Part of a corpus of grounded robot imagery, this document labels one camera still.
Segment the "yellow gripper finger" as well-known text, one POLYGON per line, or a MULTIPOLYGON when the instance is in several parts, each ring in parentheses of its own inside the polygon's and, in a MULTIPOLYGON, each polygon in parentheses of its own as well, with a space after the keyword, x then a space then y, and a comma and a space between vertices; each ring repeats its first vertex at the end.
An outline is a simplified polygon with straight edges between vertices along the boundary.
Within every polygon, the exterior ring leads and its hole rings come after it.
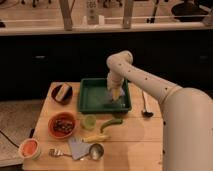
POLYGON ((112 99, 114 101, 118 100, 120 97, 121 93, 120 93, 120 89, 119 88, 115 88, 112 90, 112 99))

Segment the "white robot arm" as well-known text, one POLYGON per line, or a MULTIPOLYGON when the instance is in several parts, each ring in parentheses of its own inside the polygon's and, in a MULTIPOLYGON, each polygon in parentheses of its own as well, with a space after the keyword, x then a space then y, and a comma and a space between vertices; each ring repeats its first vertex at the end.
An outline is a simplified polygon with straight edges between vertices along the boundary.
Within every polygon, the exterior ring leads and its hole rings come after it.
POLYGON ((116 99, 127 79, 155 98, 163 118, 163 171, 213 171, 213 99, 132 65, 121 51, 107 58, 107 88, 116 99))

